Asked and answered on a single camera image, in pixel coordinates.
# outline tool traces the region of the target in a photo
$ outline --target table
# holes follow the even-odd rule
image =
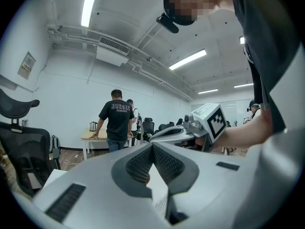
[[[84,160],[87,160],[87,152],[90,153],[90,146],[92,142],[104,142],[107,139],[107,132],[105,128],[101,128],[97,138],[90,138],[94,132],[89,131],[89,128],[86,128],[81,135],[81,141],[85,142],[85,147],[82,148],[84,154]],[[129,138],[129,147],[132,145],[132,139]]]

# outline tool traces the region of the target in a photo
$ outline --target white robot part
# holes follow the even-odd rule
[[[224,132],[227,123],[220,104],[204,104],[185,116],[183,126],[195,137],[208,134],[213,144]]]

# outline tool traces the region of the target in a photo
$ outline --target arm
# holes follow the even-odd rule
[[[128,137],[129,136],[133,137],[133,135],[132,135],[132,123],[133,123],[133,119],[134,119],[134,114],[133,114],[133,111],[131,109],[130,116],[129,116],[129,122],[128,122]]]
[[[134,110],[134,118],[132,119],[132,123],[135,123],[138,119],[139,111],[137,109]]]
[[[97,126],[96,126],[96,131],[93,133],[92,137],[91,138],[97,138],[99,136],[99,131],[102,127],[102,125],[104,124],[104,121],[105,119],[108,118],[108,115],[109,115],[109,108],[108,108],[108,103],[105,104],[105,106],[103,107],[102,111],[100,112],[99,114],[99,121],[97,123]]]
[[[99,136],[99,131],[102,127],[102,125],[104,124],[105,120],[99,119],[97,126],[96,126],[96,131],[93,133],[93,135],[90,138],[98,138]]]
[[[129,123],[128,123],[128,133],[130,133],[130,132],[132,131],[132,123],[133,123],[132,120],[133,120],[133,119],[130,119],[130,120],[129,120]]]
[[[103,126],[105,120],[99,119],[97,126],[96,126],[96,133],[99,133],[101,127]]]
[[[270,110],[261,110],[261,115],[246,125],[227,128],[215,142],[215,147],[249,148],[263,143],[273,131]]]

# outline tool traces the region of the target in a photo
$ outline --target black cap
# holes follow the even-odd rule
[[[252,107],[253,105],[257,105],[257,106],[259,107],[258,103],[257,103],[256,101],[252,100],[252,101],[250,101],[250,103],[249,103],[249,109],[251,109],[251,107]]]
[[[250,101],[250,103],[249,103],[249,108],[251,109],[252,105],[254,105],[254,104],[255,104],[255,101],[254,101],[254,100]]]

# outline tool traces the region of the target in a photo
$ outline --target wall sign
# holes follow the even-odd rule
[[[18,70],[18,75],[21,75],[24,79],[28,79],[35,62],[36,60],[28,52]]]

